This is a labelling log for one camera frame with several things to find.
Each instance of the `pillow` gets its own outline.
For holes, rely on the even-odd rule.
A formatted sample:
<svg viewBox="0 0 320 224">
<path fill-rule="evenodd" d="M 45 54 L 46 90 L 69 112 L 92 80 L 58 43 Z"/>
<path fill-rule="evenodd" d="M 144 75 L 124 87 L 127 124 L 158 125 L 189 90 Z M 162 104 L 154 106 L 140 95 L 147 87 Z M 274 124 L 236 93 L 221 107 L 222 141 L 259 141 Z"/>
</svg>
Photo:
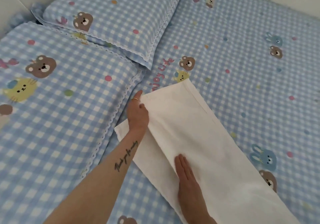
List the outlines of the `pillow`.
<svg viewBox="0 0 320 224">
<path fill-rule="evenodd" d="M 100 39 L 139 56 L 151 69 L 154 49 L 179 0 L 55 0 L 47 23 Z"/>
<path fill-rule="evenodd" d="M 0 41 L 0 216 L 42 223 L 96 166 L 145 70 L 29 22 Z"/>
</svg>

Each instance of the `tattooed forearm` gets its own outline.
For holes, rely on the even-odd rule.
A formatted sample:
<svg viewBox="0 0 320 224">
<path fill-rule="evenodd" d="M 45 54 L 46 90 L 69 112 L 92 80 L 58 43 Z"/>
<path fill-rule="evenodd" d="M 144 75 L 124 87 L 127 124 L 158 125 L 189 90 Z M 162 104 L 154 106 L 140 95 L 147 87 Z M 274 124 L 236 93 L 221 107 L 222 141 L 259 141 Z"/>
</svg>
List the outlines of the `tattooed forearm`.
<svg viewBox="0 0 320 224">
<path fill-rule="evenodd" d="M 124 162 L 125 164 L 127 164 L 127 156 L 131 156 L 131 151 L 132 149 L 134 149 L 134 147 L 138 147 L 138 141 L 133 142 L 130 149 L 126 149 L 126 154 L 124 155 L 124 157 L 120 158 L 120 162 L 114 164 L 115 170 L 118 170 L 118 172 L 120 172 L 120 167 L 122 166 L 122 163 Z"/>
</svg>

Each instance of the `hand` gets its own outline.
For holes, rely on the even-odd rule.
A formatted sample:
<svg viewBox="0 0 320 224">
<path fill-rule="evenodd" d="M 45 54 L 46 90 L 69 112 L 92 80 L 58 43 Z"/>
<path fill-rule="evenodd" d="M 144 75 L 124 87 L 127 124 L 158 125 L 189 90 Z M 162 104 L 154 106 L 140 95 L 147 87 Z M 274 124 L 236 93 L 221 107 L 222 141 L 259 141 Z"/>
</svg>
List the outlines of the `hand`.
<svg viewBox="0 0 320 224">
<path fill-rule="evenodd" d="M 186 157 L 179 154 L 174 158 L 174 163 L 180 180 L 178 200 L 188 224 L 217 224 L 208 213 L 202 191 Z"/>
<path fill-rule="evenodd" d="M 144 104 L 140 104 L 140 97 L 142 94 L 142 90 L 138 91 L 134 98 L 128 104 L 127 109 L 127 117 L 129 123 L 129 130 L 140 130 L 143 133 L 146 132 L 148 124 L 149 124 L 149 112 L 144 106 Z"/>
</svg>

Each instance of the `person's left hand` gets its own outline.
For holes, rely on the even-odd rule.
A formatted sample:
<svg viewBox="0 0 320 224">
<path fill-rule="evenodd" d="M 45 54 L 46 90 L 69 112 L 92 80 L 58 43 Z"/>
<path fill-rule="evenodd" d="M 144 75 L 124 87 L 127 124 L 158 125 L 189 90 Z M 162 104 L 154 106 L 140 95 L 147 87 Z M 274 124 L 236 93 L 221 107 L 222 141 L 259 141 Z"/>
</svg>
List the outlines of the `person's left hand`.
<svg viewBox="0 0 320 224">
<path fill-rule="evenodd" d="M 129 130 L 141 130 L 146 132 L 149 124 L 149 112 L 144 106 L 140 104 L 140 97 L 142 90 L 138 91 L 134 98 L 129 102 L 127 109 L 127 117 L 129 123 Z"/>
</svg>

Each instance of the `blue rabbit print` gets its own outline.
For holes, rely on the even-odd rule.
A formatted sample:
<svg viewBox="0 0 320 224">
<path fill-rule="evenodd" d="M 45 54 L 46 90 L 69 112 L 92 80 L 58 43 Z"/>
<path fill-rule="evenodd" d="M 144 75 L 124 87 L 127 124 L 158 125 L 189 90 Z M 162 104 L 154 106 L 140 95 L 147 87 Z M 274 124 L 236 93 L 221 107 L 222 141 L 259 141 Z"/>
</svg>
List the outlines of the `blue rabbit print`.
<svg viewBox="0 0 320 224">
<path fill-rule="evenodd" d="M 266 41 L 271 42 L 273 45 L 280 47 L 283 44 L 283 40 L 280 36 L 272 35 L 270 32 L 266 33 L 266 36 L 264 37 Z"/>
<path fill-rule="evenodd" d="M 267 170 L 274 171 L 277 167 L 277 157 L 273 151 L 262 149 L 257 144 L 252 144 L 253 153 L 249 157 L 253 163 L 262 164 Z"/>
</svg>

